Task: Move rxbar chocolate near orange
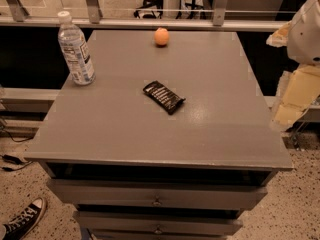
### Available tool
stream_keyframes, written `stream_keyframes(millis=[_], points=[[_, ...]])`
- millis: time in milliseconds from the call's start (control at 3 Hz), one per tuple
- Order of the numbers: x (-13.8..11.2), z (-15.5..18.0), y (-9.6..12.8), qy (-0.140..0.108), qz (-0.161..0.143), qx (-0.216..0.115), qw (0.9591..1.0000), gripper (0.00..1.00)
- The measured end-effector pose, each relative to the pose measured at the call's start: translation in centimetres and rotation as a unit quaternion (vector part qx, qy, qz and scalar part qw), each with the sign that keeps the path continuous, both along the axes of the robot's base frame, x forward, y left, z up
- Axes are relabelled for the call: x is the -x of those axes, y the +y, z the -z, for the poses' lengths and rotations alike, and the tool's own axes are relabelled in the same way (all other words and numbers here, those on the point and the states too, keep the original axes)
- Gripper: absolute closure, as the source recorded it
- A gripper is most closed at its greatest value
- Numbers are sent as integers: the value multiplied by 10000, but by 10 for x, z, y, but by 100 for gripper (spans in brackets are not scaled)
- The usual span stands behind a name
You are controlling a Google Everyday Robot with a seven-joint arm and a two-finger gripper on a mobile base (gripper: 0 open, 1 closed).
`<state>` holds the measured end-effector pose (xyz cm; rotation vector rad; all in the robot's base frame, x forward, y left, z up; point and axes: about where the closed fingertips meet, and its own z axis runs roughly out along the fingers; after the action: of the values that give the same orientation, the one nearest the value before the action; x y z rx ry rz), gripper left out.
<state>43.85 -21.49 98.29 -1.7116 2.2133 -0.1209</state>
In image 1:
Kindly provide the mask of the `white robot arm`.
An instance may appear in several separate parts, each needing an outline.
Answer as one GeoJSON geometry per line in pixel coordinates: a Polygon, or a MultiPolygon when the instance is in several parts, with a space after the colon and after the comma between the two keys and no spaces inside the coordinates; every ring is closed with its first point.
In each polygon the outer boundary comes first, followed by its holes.
{"type": "Polygon", "coordinates": [[[296,70],[280,77],[271,109],[270,128],[285,131],[320,96],[320,0],[307,0],[266,44],[286,47],[288,57],[298,63],[296,70]]]}

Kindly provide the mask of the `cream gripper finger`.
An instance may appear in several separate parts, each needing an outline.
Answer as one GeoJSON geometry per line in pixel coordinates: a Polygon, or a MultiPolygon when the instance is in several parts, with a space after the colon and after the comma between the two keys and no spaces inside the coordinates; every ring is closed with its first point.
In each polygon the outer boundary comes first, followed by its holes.
{"type": "Polygon", "coordinates": [[[277,48],[286,46],[289,28],[290,23],[287,22],[267,38],[266,44],[277,48]]]}
{"type": "Polygon", "coordinates": [[[319,66],[299,65],[294,72],[284,71],[271,109],[271,127],[292,127],[319,95],[319,66]]]}

